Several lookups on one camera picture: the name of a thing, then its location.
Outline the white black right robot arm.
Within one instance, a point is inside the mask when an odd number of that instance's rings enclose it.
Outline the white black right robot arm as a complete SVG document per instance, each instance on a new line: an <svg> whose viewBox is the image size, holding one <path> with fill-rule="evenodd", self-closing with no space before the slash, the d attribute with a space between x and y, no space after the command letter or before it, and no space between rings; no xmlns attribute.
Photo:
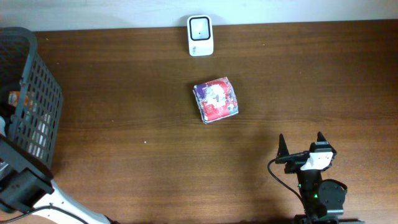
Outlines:
<svg viewBox="0 0 398 224"><path fill-rule="evenodd" d="M294 216L294 223L362 223L361 220L341 220L344 214L343 204L348 187L335 179L323 179L322 172L332 166L337 155L336 150L317 133L317 140L311 143L309 150L291 154L284 136L279 135L279 147L276 158L267 165L270 175L280 184L293 192L303 205L304 214ZM285 165L285 174L295 174L298 179L298 191L281 181L272 171L271 164Z"/></svg>

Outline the white barcode scanner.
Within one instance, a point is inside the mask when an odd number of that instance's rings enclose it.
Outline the white barcode scanner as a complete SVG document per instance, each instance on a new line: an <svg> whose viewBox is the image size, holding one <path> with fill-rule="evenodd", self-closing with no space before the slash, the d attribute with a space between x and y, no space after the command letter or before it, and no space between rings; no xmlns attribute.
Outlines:
<svg viewBox="0 0 398 224"><path fill-rule="evenodd" d="M214 52L213 25L210 16L195 15L187 19L188 50L192 57Z"/></svg>

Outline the grey plastic mesh basket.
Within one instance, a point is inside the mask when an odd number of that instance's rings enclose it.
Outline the grey plastic mesh basket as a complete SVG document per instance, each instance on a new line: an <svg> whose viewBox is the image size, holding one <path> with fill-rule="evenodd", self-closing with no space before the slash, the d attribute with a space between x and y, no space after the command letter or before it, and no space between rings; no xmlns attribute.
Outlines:
<svg viewBox="0 0 398 224"><path fill-rule="evenodd" d="M1 99L7 103L10 91L21 93L7 138L51 168L63 95L60 85L38 53L33 32L23 27L1 29ZM24 106L30 93L31 108Z"/></svg>

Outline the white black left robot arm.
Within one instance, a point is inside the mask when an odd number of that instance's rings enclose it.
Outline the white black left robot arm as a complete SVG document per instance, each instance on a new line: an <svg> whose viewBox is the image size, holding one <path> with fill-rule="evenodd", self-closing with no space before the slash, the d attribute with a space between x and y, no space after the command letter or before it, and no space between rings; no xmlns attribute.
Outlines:
<svg viewBox="0 0 398 224"><path fill-rule="evenodd" d="M6 137L1 119L1 209L19 211L15 220L37 215L54 223L114 223L66 194L39 160Z"/></svg>

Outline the red purple tissue pack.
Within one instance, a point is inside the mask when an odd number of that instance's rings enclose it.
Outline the red purple tissue pack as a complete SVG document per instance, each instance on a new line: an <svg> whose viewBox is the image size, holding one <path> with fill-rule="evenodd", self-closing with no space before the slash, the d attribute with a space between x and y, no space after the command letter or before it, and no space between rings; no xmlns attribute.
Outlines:
<svg viewBox="0 0 398 224"><path fill-rule="evenodd" d="M227 77L195 85L193 94L205 124L239 113L236 94Z"/></svg>

